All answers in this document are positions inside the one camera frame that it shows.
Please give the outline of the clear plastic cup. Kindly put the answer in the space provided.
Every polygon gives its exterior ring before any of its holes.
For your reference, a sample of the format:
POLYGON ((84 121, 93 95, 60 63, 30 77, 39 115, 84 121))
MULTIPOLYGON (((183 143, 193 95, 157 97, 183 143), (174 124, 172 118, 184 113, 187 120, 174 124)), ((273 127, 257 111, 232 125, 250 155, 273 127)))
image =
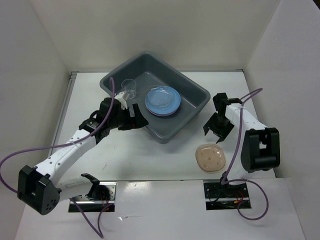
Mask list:
POLYGON ((125 79, 121 83, 121 87, 128 94, 129 99, 134 99, 137 94, 137 83, 134 79, 125 79))

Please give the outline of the blue plastic plate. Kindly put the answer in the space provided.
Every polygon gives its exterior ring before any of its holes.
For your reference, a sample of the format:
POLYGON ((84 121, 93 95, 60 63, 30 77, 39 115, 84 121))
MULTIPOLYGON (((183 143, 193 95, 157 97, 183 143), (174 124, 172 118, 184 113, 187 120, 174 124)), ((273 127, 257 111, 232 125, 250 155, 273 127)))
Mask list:
POLYGON ((170 86, 151 88, 145 97, 146 108, 158 114, 171 113, 178 109, 180 104, 180 94, 170 86))

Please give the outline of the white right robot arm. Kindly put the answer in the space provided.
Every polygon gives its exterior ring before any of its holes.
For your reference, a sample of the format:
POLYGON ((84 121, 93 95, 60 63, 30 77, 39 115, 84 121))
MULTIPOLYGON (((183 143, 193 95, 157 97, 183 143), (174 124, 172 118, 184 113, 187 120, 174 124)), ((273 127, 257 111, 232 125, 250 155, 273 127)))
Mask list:
POLYGON ((212 131, 218 143, 223 142, 233 128, 238 129, 234 154, 219 184, 219 191, 225 197, 232 196, 249 174, 272 170, 281 162, 279 131, 258 121, 245 108, 245 103, 256 94, 251 92, 243 99, 217 93, 212 99, 215 113, 203 126, 204 134, 212 131))

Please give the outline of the purple plastic plate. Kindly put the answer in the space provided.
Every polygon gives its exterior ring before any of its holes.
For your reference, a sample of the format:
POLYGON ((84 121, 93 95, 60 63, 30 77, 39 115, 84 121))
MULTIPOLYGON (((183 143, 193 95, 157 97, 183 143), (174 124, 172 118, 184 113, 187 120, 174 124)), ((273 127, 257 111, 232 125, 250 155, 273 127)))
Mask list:
POLYGON ((149 108, 147 108, 147 109, 148 109, 148 111, 149 111, 151 114, 153 114, 153 115, 155 115, 155 116, 159 116, 159 117, 167 117, 167 116, 173 115, 175 112, 178 111, 178 108, 177 108, 177 109, 175 109, 174 111, 169 112, 169 113, 156 113, 156 112, 152 111, 152 110, 149 109, 149 108))

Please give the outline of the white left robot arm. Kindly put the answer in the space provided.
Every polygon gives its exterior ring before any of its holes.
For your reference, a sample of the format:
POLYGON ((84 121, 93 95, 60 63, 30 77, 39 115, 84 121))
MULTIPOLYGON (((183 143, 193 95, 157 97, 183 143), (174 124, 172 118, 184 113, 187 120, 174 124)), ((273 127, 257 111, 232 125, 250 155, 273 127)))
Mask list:
POLYGON ((69 141, 34 167, 24 166, 18 174, 17 197, 41 215, 47 215, 65 199, 84 195, 94 200, 106 189, 89 173, 69 183, 60 181, 67 170, 94 148, 113 129, 128 131, 149 124, 138 104, 133 111, 124 99, 106 97, 88 119, 84 120, 69 141))

